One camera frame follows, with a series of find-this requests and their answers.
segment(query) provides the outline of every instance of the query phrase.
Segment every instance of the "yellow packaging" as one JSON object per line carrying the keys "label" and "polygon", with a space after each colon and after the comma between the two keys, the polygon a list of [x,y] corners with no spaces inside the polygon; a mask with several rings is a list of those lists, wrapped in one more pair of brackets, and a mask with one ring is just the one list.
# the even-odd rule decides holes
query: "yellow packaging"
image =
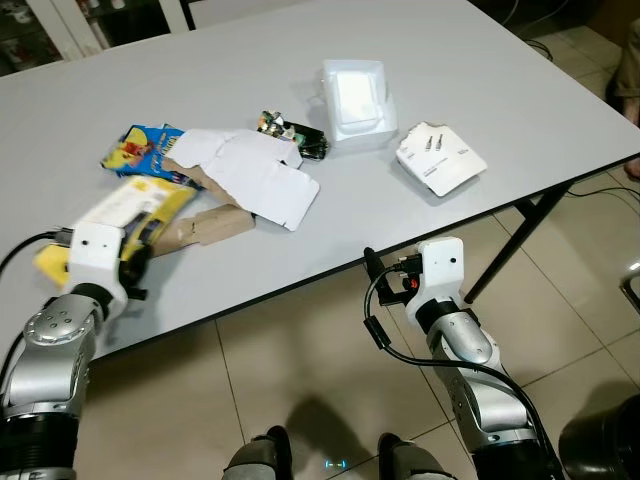
{"label": "yellow packaging", "polygon": [[[162,178],[130,177],[127,183],[105,198],[80,221],[120,227],[125,231],[120,260],[127,261],[143,245],[153,245],[178,211],[193,198],[196,190]],[[33,263],[58,287],[67,282],[69,249],[49,245]]]}

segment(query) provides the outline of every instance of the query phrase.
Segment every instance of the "cabinet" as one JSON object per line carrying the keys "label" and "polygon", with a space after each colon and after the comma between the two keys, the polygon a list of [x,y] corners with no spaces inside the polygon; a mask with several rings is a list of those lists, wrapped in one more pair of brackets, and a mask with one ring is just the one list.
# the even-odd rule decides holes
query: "cabinet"
{"label": "cabinet", "polygon": [[0,76],[185,32],[185,11],[184,0],[0,0]]}

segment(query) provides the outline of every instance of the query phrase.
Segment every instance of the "white plastic container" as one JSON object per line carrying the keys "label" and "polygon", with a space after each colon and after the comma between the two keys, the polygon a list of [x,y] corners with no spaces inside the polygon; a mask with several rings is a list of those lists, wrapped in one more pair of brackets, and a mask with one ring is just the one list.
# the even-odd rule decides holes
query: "white plastic container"
{"label": "white plastic container", "polygon": [[398,130],[382,62],[325,60],[324,88],[335,146],[384,144]]}

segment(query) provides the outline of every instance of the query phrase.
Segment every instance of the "glass cabinet door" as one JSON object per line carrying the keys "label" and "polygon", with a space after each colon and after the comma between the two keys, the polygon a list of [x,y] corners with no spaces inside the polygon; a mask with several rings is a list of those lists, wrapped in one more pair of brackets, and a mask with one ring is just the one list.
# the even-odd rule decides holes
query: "glass cabinet door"
{"label": "glass cabinet door", "polygon": [[170,33],[159,0],[76,0],[103,49]]}
{"label": "glass cabinet door", "polygon": [[0,76],[59,60],[60,52],[26,0],[0,0]]}

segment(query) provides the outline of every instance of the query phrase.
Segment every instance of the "white packaging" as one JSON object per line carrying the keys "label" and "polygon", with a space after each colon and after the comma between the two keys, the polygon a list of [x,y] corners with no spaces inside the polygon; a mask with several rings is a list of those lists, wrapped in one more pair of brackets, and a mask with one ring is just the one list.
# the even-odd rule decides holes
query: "white packaging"
{"label": "white packaging", "polygon": [[324,88],[335,146],[383,144],[398,129],[382,62],[325,60]]}
{"label": "white packaging", "polygon": [[487,169],[487,164],[451,128],[419,123],[396,151],[400,165],[442,197]]}
{"label": "white packaging", "polygon": [[290,231],[320,190],[297,168],[298,146],[252,130],[187,130],[167,152],[184,168],[200,166],[240,208]]}

